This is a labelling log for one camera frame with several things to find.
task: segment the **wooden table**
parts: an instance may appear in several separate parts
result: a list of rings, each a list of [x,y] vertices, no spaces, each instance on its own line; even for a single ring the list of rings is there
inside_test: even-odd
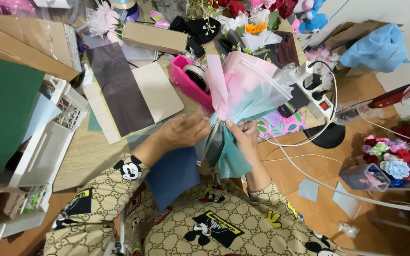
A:
[[[292,32],[292,28],[287,20],[282,20],[279,26],[280,31]],[[306,61],[305,54],[300,47],[298,40],[295,38],[295,46],[297,48],[298,60],[300,65]],[[218,54],[213,42],[204,45],[207,54]],[[167,57],[162,56],[158,62],[164,69],[168,77],[169,61]],[[151,61],[139,61],[137,66],[148,64]],[[179,89],[177,91],[185,108],[177,114],[191,114],[198,110],[199,105],[185,96]],[[325,124],[325,119],[316,119],[312,113],[305,107],[300,109],[305,118],[305,128],[312,128]],[[77,186],[85,185],[89,180],[93,179],[108,168],[122,152],[129,152],[129,147],[126,139],[109,145],[107,139],[102,132],[88,132],[89,115],[83,119],[82,124],[75,132],[71,144],[64,156],[58,175],[53,183],[53,191],[59,191]]]

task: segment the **blue flower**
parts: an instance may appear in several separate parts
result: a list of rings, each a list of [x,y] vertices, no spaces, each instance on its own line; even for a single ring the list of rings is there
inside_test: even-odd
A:
[[[389,161],[384,167],[385,171],[394,178],[402,179],[409,176],[410,168],[403,161]]]

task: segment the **person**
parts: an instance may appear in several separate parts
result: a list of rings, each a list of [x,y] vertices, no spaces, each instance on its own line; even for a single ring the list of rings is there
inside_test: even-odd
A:
[[[326,236],[302,222],[271,180],[259,160],[255,121],[225,124],[253,167],[246,174],[249,196],[229,179],[213,182],[202,176],[200,184],[160,212],[145,189],[127,209],[127,254],[344,256]],[[168,120],[132,154],[122,154],[61,211],[47,233],[44,255],[122,255],[113,220],[143,186],[150,167],[164,153],[192,146],[209,133],[210,123],[198,111]]]

